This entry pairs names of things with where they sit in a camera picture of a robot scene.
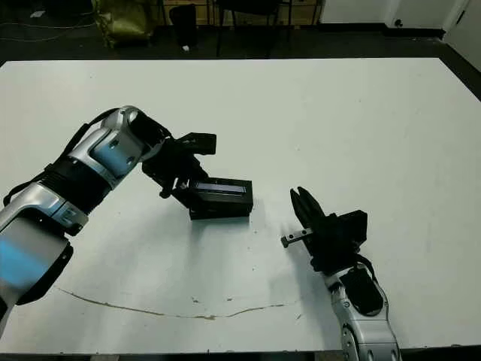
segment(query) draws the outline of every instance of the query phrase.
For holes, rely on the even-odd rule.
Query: black floor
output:
[[[31,8],[3,10],[0,20],[0,65],[8,60],[45,59],[262,59],[267,54],[265,29],[225,30],[220,57],[216,57],[214,28],[198,30],[198,46],[188,53],[176,42],[172,28],[158,28],[149,44],[105,47],[92,17],[30,19]],[[79,29],[44,29],[2,25],[28,23],[42,26],[88,26]],[[46,41],[28,41],[48,39]],[[17,41],[2,40],[14,38]],[[279,28],[271,51],[273,59],[351,57],[438,57],[481,99],[481,74],[439,38],[385,36],[382,31],[325,32],[317,27],[290,32]]]

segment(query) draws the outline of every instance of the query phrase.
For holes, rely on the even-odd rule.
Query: crack on table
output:
[[[279,304],[275,304],[275,305],[268,305],[268,306],[262,306],[262,307],[246,308],[245,310],[237,311],[237,312],[234,312],[233,314],[211,314],[210,316],[207,316],[207,315],[204,315],[204,314],[199,314],[199,315],[195,315],[195,316],[189,316],[189,315],[182,315],[182,314],[165,314],[165,313],[162,313],[162,312],[149,311],[149,310],[144,310],[144,309],[141,309],[141,308],[133,308],[133,307],[127,307],[127,306],[114,305],[114,304],[108,303],[108,302],[100,302],[100,301],[96,301],[94,299],[89,299],[87,297],[77,295],[76,293],[73,293],[73,292],[68,291],[68,290],[64,290],[63,288],[58,287],[58,286],[54,286],[54,287],[56,289],[58,289],[59,291],[61,291],[63,293],[66,293],[66,294],[68,294],[68,295],[70,295],[70,296],[72,296],[76,299],[80,299],[82,301],[85,301],[85,302],[88,302],[88,303],[91,303],[91,304],[94,304],[94,305],[105,306],[105,307],[109,307],[109,308],[116,308],[116,309],[120,309],[120,310],[132,311],[132,312],[139,312],[139,313],[142,313],[142,314],[151,314],[151,315],[157,316],[157,317],[188,318],[188,319],[200,319],[200,320],[208,320],[208,321],[215,321],[217,318],[232,318],[232,317],[238,316],[239,314],[245,314],[247,312],[254,312],[254,311],[265,310],[265,309],[268,309],[268,308],[278,308],[278,307],[284,307],[284,306],[289,305],[289,304],[285,304],[285,303],[279,303]]]

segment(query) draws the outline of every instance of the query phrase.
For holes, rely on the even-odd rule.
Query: chair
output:
[[[279,15],[279,6],[282,4],[280,0],[217,0],[217,6],[219,7],[219,30],[217,33],[217,56],[220,55],[220,44],[222,41],[222,24],[224,23],[224,11],[231,11],[232,22],[234,27],[236,26],[235,12],[245,13],[245,14],[255,14],[266,16],[266,23],[269,26],[269,19],[271,15],[274,16],[273,30],[275,31],[275,26],[277,24],[277,17]],[[290,14],[291,9],[289,9],[289,25],[290,25]],[[267,57],[270,56],[271,46],[268,47]]]

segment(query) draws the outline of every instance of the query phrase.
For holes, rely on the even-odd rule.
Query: chair leg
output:
[[[315,25],[314,22],[316,21],[317,8],[319,8],[319,7],[320,7],[320,10],[319,10],[318,19],[321,16],[322,9],[324,8],[323,5],[324,5],[323,0],[316,0],[316,5],[314,5],[313,21],[311,22],[311,25]]]
[[[165,16],[164,0],[157,0],[157,5],[162,9],[162,19],[164,20],[164,26],[167,26],[167,17]]]
[[[287,38],[291,38],[291,25],[292,25],[292,0],[289,0],[289,18],[287,20]]]
[[[235,29],[235,27],[237,26],[235,22],[235,11],[231,10],[231,15],[232,15],[232,24],[234,25],[234,29]]]
[[[271,57],[271,49],[274,47],[276,43],[278,16],[279,16],[279,6],[276,8],[276,12],[274,13],[274,22],[272,24],[272,39],[271,39],[271,43],[268,45],[268,53],[267,53],[268,59]]]
[[[220,55],[220,42],[222,40],[222,24],[224,23],[224,8],[219,7],[219,31],[217,32],[217,57]]]
[[[209,6],[209,1],[210,0],[205,0],[205,8],[207,10],[207,26],[210,25],[210,6]]]

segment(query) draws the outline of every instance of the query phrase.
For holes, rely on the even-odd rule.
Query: black cable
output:
[[[56,162],[59,161],[62,157],[67,156],[75,148],[75,146],[80,142],[80,140],[87,133],[87,131],[90,129],[91,126],[93,126],[94,124],[102,121],[103,119],[105,119],[106,117],[111,115],[114,111],[116,111],[117,109],[118,108],[112,108],[112,109],[109,109],[108,111],[104,111],[102,114],[99,114],[97,117],[95,117],[95,119],[92,120],[90,123],[84,123],[77,130],[77,132],[74,134],[72,139],[67,143],[67,146],[62,151],[59,158],[57,158]],[[51,164],[47,165],[47,167],[45,167],[43,172],[41,172],[39,175],[36,175],[35,177],[33,177],[28,182],[21,183],[18,186],[15,186],[14,188],[12,188],[12,190],[3,198],[4,207],[6,207],[8,204],[10,204],[11,198],[14,195],[16,195],[18,192],[21,192],[22,190],[24,190],[31,183],[39,181],[45,175],[45,173],[48,172],[50,166],[51,166]]]
[[[355,255],[355,257],[356,257],[356,260],[358,262],[360,262],[360,263],[364,264],[366,267],[368,267],[368,270],[373,277],[373,281],[377,283],[376,274],[374,273],[374,267],[373,267],[373,264],[371,263],[371,261],[369,259],[367,259],[366,257],[361,256],[359,253],[357,253]]]

